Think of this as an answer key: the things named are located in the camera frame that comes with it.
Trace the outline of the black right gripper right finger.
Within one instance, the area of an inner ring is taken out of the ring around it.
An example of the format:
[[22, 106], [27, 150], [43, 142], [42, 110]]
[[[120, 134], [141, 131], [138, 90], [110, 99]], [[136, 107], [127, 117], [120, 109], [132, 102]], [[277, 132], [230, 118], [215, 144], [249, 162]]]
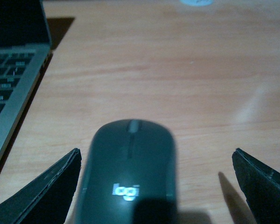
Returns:
[[240, 148], [232, 154], [240, 189], [258, 224], [280, 224], [280, 173]]

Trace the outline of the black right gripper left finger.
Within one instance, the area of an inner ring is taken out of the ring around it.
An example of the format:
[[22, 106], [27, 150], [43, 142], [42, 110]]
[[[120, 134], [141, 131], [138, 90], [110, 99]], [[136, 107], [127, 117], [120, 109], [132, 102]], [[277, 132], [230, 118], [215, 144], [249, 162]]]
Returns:
[[63, 224], [80, 168], [81, 153], [75, 148], [0, 204], [0, 224]]

